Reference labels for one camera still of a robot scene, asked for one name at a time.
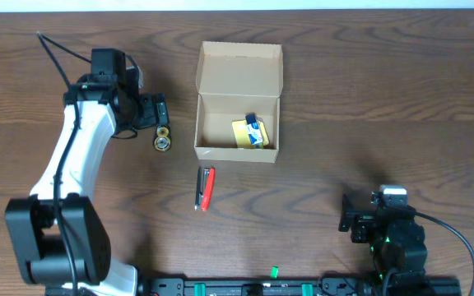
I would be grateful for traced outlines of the yellow blue highlighter marker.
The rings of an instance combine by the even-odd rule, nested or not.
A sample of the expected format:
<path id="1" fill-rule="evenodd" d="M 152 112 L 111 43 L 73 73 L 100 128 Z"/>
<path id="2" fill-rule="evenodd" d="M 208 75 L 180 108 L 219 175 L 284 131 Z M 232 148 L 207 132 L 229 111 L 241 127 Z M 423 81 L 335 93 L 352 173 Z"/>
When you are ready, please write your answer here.
<path id="1" fill-rule="evenodd" d="M 247 124 L 255 123 L 257 122 L 256 115 L 254 113 L 249 113 L 245 116 L 245 120 Z"/>

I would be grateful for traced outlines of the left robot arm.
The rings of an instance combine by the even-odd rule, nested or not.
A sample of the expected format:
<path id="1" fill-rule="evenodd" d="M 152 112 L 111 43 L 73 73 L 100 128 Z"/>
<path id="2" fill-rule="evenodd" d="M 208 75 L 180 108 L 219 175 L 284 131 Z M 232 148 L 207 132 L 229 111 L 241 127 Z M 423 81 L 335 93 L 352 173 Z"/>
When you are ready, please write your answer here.
<path id="1" fill-rule="evenodd" d="M 64 122 L 49 164 L 26 198 L 11 199 L 5 221 L 21 278 L 47 295 L 137 295 L 138 269 L 112 256 L 92 199 L 110 139 L 153 127 L 154 147 L 171 147 L 162 94 L 140 93 L 139 67 L 82 76 L 64 95 Z"/>

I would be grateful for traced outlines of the yellow sticky note pad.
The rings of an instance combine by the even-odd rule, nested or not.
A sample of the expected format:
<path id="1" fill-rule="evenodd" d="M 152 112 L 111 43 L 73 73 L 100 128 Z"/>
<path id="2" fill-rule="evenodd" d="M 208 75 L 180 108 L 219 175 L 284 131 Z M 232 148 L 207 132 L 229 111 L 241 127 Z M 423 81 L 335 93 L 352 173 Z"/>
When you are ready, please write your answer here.
<path id="1" fill-rule="evenodd" d="M 245 120 L 238 120 L 232 122 L 232 128 L 234 132 L 235 142 L 238 148 L 245 148 L 245 149 L 252 149 L 253 145 L 249 139 L 249 134 L 246 129 L 246 121 Z M 265 125 L 261 119 L 258 120 L 259 129 L 262 133 L 263 137 L 263 145 L 269 146 L 270 141 L 267 135 L 267 130 Z"/>

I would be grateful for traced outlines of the blue white staples box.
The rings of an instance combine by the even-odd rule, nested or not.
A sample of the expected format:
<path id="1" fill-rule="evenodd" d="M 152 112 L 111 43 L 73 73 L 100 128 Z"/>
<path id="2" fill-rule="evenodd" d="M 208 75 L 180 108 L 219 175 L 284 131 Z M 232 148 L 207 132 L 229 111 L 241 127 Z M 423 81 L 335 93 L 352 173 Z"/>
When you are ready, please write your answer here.
<path id="1" fill-rule="evenodd" d="M 248 123 L 246 125 L 246 130 L 249 136 L 250 144 L 254 148 L 263 147 L 263 135 L 258 122 Z"/>

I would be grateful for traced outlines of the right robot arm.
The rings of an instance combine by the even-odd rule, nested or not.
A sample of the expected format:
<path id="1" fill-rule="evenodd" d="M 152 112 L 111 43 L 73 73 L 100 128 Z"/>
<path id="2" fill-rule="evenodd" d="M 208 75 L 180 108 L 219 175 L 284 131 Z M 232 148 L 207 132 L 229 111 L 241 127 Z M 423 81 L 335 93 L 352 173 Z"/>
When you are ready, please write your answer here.
<path id="1" fill-rule="evenodd" d="M 425 278 L 427 248 L 424 228 L 415 222 L 416 211 L 407 196 L 374 192 L 374 210 L 358 210 L 342 197 L 338 230 L 350 232 L 353 243 L 367 243 L 378 274 L 389 271 L 392 286 L 419 284 Z"/>

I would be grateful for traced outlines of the black yellow correction tape dispenser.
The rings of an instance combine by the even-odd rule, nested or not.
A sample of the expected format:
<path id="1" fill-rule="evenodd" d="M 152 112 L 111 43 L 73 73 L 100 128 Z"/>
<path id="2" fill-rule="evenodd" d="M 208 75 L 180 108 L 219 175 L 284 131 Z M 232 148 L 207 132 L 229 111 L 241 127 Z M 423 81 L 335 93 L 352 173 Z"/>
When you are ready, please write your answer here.
<path id="1" fill-rule="evenodd" d="M 154 140 L 154 148 L 159 152 L 166 152 L 171 147 L 171 132 L 167 125 L 160 125 L 156 128 Z"/>

